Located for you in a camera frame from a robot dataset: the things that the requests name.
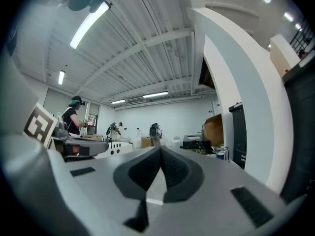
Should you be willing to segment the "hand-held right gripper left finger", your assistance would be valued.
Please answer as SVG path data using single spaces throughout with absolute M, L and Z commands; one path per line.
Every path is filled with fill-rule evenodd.
M 160 170 L 160 148 L 148 152 L 118 166 L 113 180 L 123 196 L 130 199 L 144 199 Z

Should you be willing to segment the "black bin appliance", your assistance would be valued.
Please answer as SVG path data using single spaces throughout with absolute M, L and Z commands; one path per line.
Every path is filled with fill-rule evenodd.
M 286 202 L 315 190 L 315 62 L 291 69 L 285 76 L 293 120 L 293 152 L 281 191 Z

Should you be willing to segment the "black marble table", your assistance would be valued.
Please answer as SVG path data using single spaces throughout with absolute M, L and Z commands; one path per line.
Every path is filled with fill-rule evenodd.
M 211 141 L 204 140 L 200 135 L 185 135 L 182 149 L 196 150 L 198 153 L 209 154 L 212 152 Z

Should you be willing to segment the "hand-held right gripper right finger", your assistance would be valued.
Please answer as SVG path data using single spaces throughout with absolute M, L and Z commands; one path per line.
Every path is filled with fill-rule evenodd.
M 190 199 L 204 181 L 204 172 L 199 164 L 167 147 L 160 148 L 160 168 L 167 189 L 163 197 L 164 203 Z

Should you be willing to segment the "large brown cardboard sheet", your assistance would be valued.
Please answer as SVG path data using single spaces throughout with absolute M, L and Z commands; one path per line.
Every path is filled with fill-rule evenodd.
M 221 114 L 208 118 L 203 125 L 203 136 L 216 147 L 224 144 Z

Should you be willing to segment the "white curved counter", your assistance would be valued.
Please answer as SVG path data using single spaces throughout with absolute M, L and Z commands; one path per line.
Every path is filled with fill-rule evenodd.
M 133 146 L 131 143 L 111 142 L 108 143 L 108 145 L 108 150 L 95 156 L 95 159 L 112 157 L 120 154 L 130 153 L 133 151 Z

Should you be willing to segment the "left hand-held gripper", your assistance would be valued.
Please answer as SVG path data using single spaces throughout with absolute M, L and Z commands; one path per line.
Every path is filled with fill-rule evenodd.
M 65 161 L 90 160 L 106 152 L 105 141 L 71 135 L 67 125 L 37 103 L 24 127 L 24 134 L 39 140 L 46 149 L 56 150 Z

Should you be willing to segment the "tall black cabinet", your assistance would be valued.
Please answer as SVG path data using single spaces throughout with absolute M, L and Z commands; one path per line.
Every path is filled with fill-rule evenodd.
M 229 107 L 229 111 L 233 119 L 233 161 L 244 170 L 247 157 L 247 130 L 242 102 Z

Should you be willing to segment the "long ceiling tube light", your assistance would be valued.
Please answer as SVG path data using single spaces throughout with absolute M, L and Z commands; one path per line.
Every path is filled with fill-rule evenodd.
M 84 21 L 81 23 L 79 28 L 77 29 L 75 35 L 73 36 L 70 46 L 73 49 L 76 49 L 79 45 L 80 41 L 87 33 L 87 31 L 91 28 L 91 26 L 109 9 L 109 5 L 103 2 L 100 7 L 94 13 L 89 13 Z

